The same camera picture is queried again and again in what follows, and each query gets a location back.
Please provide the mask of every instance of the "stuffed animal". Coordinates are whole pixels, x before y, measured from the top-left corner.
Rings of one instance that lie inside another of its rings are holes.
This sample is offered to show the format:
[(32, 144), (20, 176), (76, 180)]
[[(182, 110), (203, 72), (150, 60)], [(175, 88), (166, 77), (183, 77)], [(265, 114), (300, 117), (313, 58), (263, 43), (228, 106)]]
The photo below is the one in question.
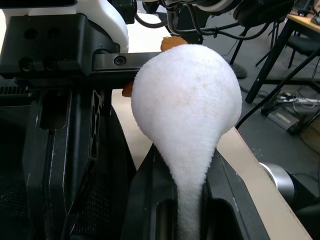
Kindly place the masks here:
[(215, 51), (177, 37), (161, 49), (123, 94), (132, 93), (134, 118), (176, 183), (178, 239), (199, 240), (203, 184), (219, 139), (240, 117), (241, 91)]

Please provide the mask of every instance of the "plush head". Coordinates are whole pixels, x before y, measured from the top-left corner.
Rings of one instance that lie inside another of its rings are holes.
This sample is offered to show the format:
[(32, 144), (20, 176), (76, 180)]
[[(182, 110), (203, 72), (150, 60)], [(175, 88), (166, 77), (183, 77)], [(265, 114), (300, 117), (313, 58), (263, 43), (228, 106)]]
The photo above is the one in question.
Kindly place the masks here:
[(178, 239), (199, 240), (203, 183), (221, 135), (241, 114), (233, 70), (205, 46), (173, 47), (140, 69), (131, 106), (177, 185)]

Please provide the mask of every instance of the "wire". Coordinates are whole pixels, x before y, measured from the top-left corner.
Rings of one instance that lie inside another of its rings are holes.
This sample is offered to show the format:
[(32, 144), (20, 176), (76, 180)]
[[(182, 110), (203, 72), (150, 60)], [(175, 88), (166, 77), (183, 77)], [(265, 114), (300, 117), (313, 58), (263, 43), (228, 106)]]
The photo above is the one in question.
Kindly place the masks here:
[(237, 40), (243, 40), (243, 41), (252, 40), (252, 39), (259, 37), (261, 34), (263, 34), (267, 30), (269, 25), (270, 25), (269, 23), (266, 23), (259, 32), (257, 32), (256, 34), (254, 34), (252, 36), (235, 36), (235, 35), (232, 35), (230, 33), (224, 32), (224, 31), (219, 31), (218, 34), (227, 36), (232, 39), (237, 39)]
[(296, 105), (295, 105), (295, 102), (292, 102), (292, 107), (293, 107), (293, 110), (298, 114), (298, 110), (296, 109)]
[(234, 47), (235, 47), (235, 45), (237, 44), (237, 42), (238, 42), (238, 40), (235, 41), (235, 43), (234, 43), (233, 46), (230, 48), (230, 50), (229, 50), (229, 52), (228, 52), (227, 54), (224, 54), (224, 55), (221, 55), (221, 56), (222, 56), (222, 57), (228, 56), (228, 55), (231, 53), (232, 49), (234, 49)]
[(302, 137), (300, 137), (300, 140), (304, 143), (304, 145), (306, 145), (310, 150), (312, 150), (313, 152), (315, 152), (316, 154), (318, 154), (320, 156), (320, 152), (318, 152), (317, 150), (315, 150), (312, 146), (310, 146)]
[(159, 29), (159, 28), (162, 28), (162, 27), (165, 27), (167, 24), (168, 24), (168, 21), (165, 20), (165, 21), (162, 21), (162, 22), (159, 22), (159, 23), (148, 23), (148, 22), (145, 22), (143, 21), (138, 14), (135, 15), (135, 20), (140, 23), (142, 26), (144, 27), (147, 27), (147, 28), (150, 28), (150, 29)]
[(297, 93), (296, 97), (301, 96), (301, 97), (302, 97), (304, 100), (306, 100), (307, 102), (313, 103), (312, 106), (306, 106), (306, 104), (301, 104), (301, 106), (302, 106), (303, 108), (305, 108), (305, 109), (313, 109), (313, 108), (316, 106), (316, 104), (315, 104), (313, 101), (309, 101), (309, 100), (308, 100), (308, 97), (304, 96), (304, 95), (300, 92), (300, 91), (301, 91), (302, 89), (304, 89), (306, 86), (307, 86), (307, 85), (301, 85), (301, 86), (299, 87), (299, 89), (296, 91), (296, 93)]
[(214, 31), (208, 31), (208, 29), (206, 28), (200, 28), (198, 25), (198, 21), (197, 21), (197, 17), (196, 17), (196, 12), (194, 9), (194, 6), (192, 4), (186, 4), (187, 8), (189, 9), (190, 15), (191, 15), (191, 20), (193, 23), (193, 26), (195, 28), (195, 31), (199, 34), (199, 35), (203, 35), (203, 36), (210, 36), (210, 35), (216, 35), (216, 34), (221, 34), (221, 35), (225, 35), (227, 37), (230, 37), (232, 39), (237, 39), (237, 40), (252, 40), (255, 39), (257, 37), (259, 37), (261, 34), (263, 34), (266, 29), (269, 26), (269, 23), (265, 24), (264, 27), (256, 34), (252, 35), (252, 36), (235, 36), (232, 35), (230, 33), (224, 32), (221, 29), (216, 29)]
[[(187, 29), (187, 30), (179, 30), (176, 29), (174, 26), (174, 20), (175, 20), (175, 10), (173, 9), (168, 9), (167, 10), (167, 21), (168, 21), (168, 29), (170, 30), (170, 32), (174, 35), (192, 35), (197, 33), (197, 31), (195, 29)], [(240, 24), (238, 22), (229, 24), (229, 25), (225, 25), (225, 26), (219, 26), (219, 27), (211, 27), (211, 28), (201, 28), (202, 30), (207, 30), (207, 31), (215, 31), (218, 33), (218, 31), (220, 30), (224, 30), (224, 29), (231, 29), (234, 28), (236, 26), (239, 26)]]
[[(243, 86), (239, 85), (240, 86), (240, 90), (245, 92), (245, 93), (249, 93), (249, 90), (244, 88)], [(258, 94), (256, 95), (256, 98), (265, 98), (269, 93), (267, 91), (263, 91), (263, 90), (260, 90), (258, 92)]]
[(314, 51), (310, 56), (307, 57), (296, 69), (288, 74), (272, 91), (271, 93), (265, 97), (261, 102), (259, 102), (253, 109), (251, 109), (235, 126), (236, 129), (239, 127), (252, 115), (254, 114), (259, 108), (261, 108), (265, 103), (267, 103), (281, 88), (286, 84), (289, 79), (292, 79), (302, 68), (304, 68), (311, 59), (315, 58), (320, 53), (320, 48)]
[(313, 73), (312, 73), (312, 78), (314, 78), (316, 73), (317, 73), (317, 68), (318, 68), (319, 61), (320, 61), (320, 57), (319, 57), (318, 62), (316, 63), (316, 65), (314, 67), (314, 70), (313, 70)]

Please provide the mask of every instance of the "chair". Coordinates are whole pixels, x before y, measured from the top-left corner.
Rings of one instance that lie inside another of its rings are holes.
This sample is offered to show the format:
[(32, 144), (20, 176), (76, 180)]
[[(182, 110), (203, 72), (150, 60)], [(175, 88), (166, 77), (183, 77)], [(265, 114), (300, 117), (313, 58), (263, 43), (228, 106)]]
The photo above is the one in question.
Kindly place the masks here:
[[(317, 11), (315, 10), (314, 8), (314, 3), (315, 1), (314, 0), (298, 0), (293, 9), (296, 10), (296, 12), (298, 13), (298, 15), (300, 16), (307, 16), (311, 11), (313, 11), (314, 13), (317, 13)], [(273, 24), (273, 29), (272, 31), (269, 33), (269, 35), (272, 33), (272, 39), (271, 39), (271, 48), (273, 47), (273, 42), (274, 42), (274, 39), (275, 41), (277, 40), (278, 38), (278, 30), (279, 30), (279, 24), (282, 23), (284, 20), (285, 20), (285, 16), (283, 17), (283, 19), (280, 19), (278, 21), (278, 23), (275, 25)], [(301, 33), (299, 32), (294, 32), (293, 33), (294, 36), (301, 36)], [(269, 55), (270, 51), (264, 55), (256, 64), (255, 66), (257, 67), (264, 59), (267, 58), (267, 56)], [(296, 50), (293, 48), (293, 51), (292, 51), (292, 55), (291, 55), (291, 58), (290, 58), (290, 62), (289, 62), (289, 65), (288, 65), (288, 68), (291, 68), (292, 66), (292, 62), (294, 60), (294, 57), (295, 57), (295, 53), (296, 53)]]

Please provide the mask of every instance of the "table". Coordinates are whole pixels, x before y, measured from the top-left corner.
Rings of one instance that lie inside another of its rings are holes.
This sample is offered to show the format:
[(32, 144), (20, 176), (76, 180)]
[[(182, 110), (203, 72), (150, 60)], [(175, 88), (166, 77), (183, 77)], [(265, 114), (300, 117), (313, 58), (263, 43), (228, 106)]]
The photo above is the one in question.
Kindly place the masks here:
[[(157, 23), (159, 21), (155, 16), (141, 14), (140, 17), (149, 23)], [(129, 46), (130, 52), (140, 52), (142, 50), (157, 52), (159, 51), (159, 42), (169, 34), (167, 30), (165, 30), (166, 32), (163, 29), (155, 31), (137, 23), (129, 26), (128, 30), (129, 39), (134, 35), (136, 40), (138, 40), (140, 33), (147, 33), (148, 31), (150, 33), (151, 31), (152, 33), (159, 33), (145, 34), (141, 38), (141, 41), (149, 43), (148, 47), (141, 46), (140, 42), (137, 41), (137, 45)], [(122, 97), (120, 90), (114, 90), (112, 101), (130, 147), (133, 160), (138, 168), (152, 143), (140, 131), (133, 117), (130, 98)], [(271, 240), (311, 240), (307, 231), (270, 181), (235, 128), (232, 128), (222, 136), (217, 149), (245, 182)]]
[(311, 39), (320, 39), (320, 26), (312, 23), (311, 18), (289, 14), (287, 16), (287, 22), (280, 36), (275, 42), (270, 54), (268, 55), (268, 58), (266, 59), (262, 69), (260, 70), (248, 95), (245, 98), (247, 103), (252, 103), (254, 101), (263, 84), (280, 84), (283, 80), (285, 80), (283, 83), (281, 83), (283, 85), (308, 85), (317, 92), (320, 92), (320, 87), (317, 85), (320, 83), (320, 79), (313, 79), (313, 81), (311, 81), (310, 78), (293, 78), (310, 61), (312, 61), (316, 56), (320, 55), (320, 48), (310, 55), (305, 61), (303, 61), (297, 68), (295, 68), (285, 79), (267, 79), (282, 49), (285, 47), (288, 39), (295, 30), (307, 37), (310, 37)]

